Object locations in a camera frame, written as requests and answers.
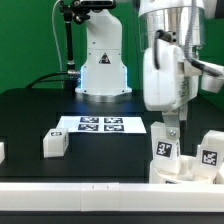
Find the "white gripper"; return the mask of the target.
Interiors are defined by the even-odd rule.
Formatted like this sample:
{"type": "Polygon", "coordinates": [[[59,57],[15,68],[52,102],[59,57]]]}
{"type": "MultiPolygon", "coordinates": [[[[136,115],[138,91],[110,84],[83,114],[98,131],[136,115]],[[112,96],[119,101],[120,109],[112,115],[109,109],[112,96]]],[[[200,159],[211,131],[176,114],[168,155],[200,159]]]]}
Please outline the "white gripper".
{"type": "Polygon", "coordinates": [[[181,48],[159,43],[158,69],[154,65],[153,50],[154,47],[148,48],[143,58],[144,103],[149,111],[163,111],[166,137],[177,140],[180,138],[180,120],[187,120],[188,104],[185,103],[197,95],[198,77],[185,75],[181,48]]]}

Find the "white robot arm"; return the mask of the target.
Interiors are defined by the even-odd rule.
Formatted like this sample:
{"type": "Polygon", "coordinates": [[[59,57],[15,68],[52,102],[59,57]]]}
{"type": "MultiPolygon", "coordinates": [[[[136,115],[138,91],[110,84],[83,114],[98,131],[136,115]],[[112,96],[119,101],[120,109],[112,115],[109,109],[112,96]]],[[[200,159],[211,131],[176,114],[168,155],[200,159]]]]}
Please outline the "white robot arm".
{"type": "MultiPolygon", "coordinates": [[[[94,100],[129,93],[120,21],[102,0],[81,0],[81,5],[89,10],[90,20],[87,59],[77,91],[94,100]]],[[[208,0],[140,0],[144,103],[149,111],[162,113],[170,139],[180,137],[180,121],[198,89],[217,92],[224,85],[224,66],[197,56],[204,44],[204,19],[214,15],[216,6],[208,0]]]]}

